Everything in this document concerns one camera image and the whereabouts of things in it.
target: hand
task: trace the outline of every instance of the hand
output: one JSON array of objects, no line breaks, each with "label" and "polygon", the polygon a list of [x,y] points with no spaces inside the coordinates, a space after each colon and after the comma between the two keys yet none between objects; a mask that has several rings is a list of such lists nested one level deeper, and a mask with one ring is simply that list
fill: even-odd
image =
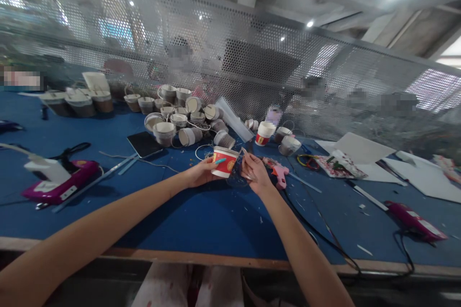
[{"label": "hand", "polygon": [[187,179],[187,188],[194,188],[210,181],[223,179],[223,177],[211,173],[211,170],[216,169],[216,167],[217,164],[213,162],[213,157],[209,157],[192,168],[187,169],[183,173]]},{"label": "hand", "polygon": [[246,153],[243,160],[252,169],[253,175],[256,177],[255,180],[247,180],[253,192],[261,197],[263,193],[275,190],[263,161],[251,153]]}]

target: hot glue gun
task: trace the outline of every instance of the hot glue gun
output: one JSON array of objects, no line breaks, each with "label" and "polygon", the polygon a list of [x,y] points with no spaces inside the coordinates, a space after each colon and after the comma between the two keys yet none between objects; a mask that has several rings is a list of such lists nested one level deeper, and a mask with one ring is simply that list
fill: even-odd
[{"label": "hot glue gun", "polygon": [[275,187],[277,187],[277,189],[279,190],[285,189],[287,187],[285,175],[287,175],[290,172],[289,169],[282,166],[279,162],[268,157],[263,158],[263,163],[272,169],[272,175],[277,176],[277,184],[275,185]]}]

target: black phone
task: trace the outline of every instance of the black phone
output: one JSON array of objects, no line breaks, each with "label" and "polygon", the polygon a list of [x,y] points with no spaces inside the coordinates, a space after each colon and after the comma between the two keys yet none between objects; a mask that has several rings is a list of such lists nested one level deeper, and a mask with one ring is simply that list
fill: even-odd
[{"label": "black phone", "polygon": [[133,134],[126,137],[126,139],[128,139],[140,158],[149,157],[163,150],[163,147],[155,141],[155,138],[146,131]]}]

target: blue table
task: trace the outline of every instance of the blue table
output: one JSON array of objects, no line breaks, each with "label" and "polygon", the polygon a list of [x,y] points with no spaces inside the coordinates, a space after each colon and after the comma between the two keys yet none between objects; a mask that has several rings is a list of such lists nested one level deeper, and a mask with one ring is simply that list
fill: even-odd
[{"label": "blue table", "polygon": [[[25,127],[24,131],[0,134],[0,142],[18,143],[45,157],[58,155],[65,148],[81,142],[91,142],[89,149],[75,154],[72,159],[98,161],[106,171],[122,159],[104,156],[99,151],[129,156],[133,149],[126,136],[145,130],[144,116],[131,113],[123,103],[116,104],[114,116],[62,118],[49,112],[49,120],[44,121],[40,118],[38,99],[6,92],[0,94],[0,119],[18,122]],[[186,170],[190,164],[198,163],[194,154],[197,146],[167,148],[152,162],[178,171]],[[200,152],[203,155],[206,151],[205,148]],[[326,222],[344,250],[351,257],[363,260],[359,262],[362,268],[386,270],[388,263],[406,262],[393,238],[393,233],[398,230],[397,224],[344,181],[301,167],[294,157],[280,156],[273,142],[264,148],[254,145],[254,151],[256,155],[277,159],[323,191],[320,194],[287,177],[287,193],[296,209],[324,236],[335,241]],[[316,153],[324,154],[322,149]],[[23,168],[26,162],[27,157],[21,153],[0,151],[0,249],[8,247],[12,239],[15,243],[18,239],[45,239],[114,200],[175,175],[169,169],[137,162],[124,175],[114,174],[54,214],[51,208],[36,211],[33,202],[20,196],[22,190],[36,182],[36,177]],[[461,237],[458,216],[461,205],[425,198],[411,186],[367,181],[357,184],[381,201],[409,205],[447,235]],[[360,212],[359,204],[366,205],[365,211],[370,216]],[[338,272],[353,272],[342,255],[318,236],[317,239]],[[372,252],[373,256],[357,245]],[[421,270],[429,265],[436,266],[441,272],[451,270],[451,274],[461,275],[461,269],[457,269],[461,267],[461,257],[457,255],[461,250],[460,240],[450,237],[433,248],[407,239],[407,247],[413,261],[421,265]],[[236,188],[225,181],[178,194],[120,239],[108,254],[203,264],[289,268],[280,238],[260,199],[249,187]],[[406,267],[401,265],[399,270],[405,271]]]}]

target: perforated metal panel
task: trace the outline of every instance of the perforated metal panel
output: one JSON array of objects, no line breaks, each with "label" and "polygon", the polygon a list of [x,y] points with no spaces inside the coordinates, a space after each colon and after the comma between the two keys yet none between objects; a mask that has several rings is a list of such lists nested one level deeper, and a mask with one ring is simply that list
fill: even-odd
[{"label": "perforated metal panel", "polygon": [[396,148],[458,125],[441,120],[461,103],[458,71],[229,2],[0,0],[0,6],[3,54],[12,61],[35,56],[57,86],[101,69],[119,98],[128,83],[148,95],[169,83],[209,103],[225,96],[243,120],[261,119],[277,104],[282,122],[292,120],[308,136],[336,140],[354,131]]}]

